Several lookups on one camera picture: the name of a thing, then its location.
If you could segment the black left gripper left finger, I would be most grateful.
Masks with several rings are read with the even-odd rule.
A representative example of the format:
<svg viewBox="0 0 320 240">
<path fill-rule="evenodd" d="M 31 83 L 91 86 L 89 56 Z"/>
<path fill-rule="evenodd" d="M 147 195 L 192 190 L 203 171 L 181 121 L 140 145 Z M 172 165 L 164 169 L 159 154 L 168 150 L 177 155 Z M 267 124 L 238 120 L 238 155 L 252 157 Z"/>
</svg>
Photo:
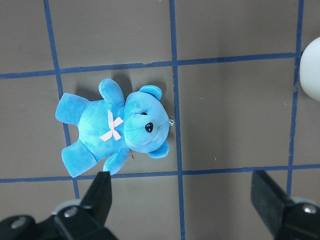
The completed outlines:
<svg viewBox="0 0 320 240">
<path fill-rule="evenodd" d="M 112 185 L 109 171 L 99 172 L 86 194 L 80 202 L 80 206 L 93 217 L 100 226 L 104 226 L 112 205 Z"/>
</svg>

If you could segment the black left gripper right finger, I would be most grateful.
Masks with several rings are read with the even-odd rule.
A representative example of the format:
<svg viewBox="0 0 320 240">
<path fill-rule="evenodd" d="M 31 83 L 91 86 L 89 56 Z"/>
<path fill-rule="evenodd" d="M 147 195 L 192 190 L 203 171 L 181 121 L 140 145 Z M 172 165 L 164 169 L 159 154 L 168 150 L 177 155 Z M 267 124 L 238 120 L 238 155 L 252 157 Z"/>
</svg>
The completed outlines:
<svg viewBox="0 0 320 240">
<path fill-rule="evenodd" d="M 264 170 L 255 170 L 252 173 L 250 200 L 275 238 L 283 227 L 285 213 L 294 206 L 293 200 Z"/>
</svg>

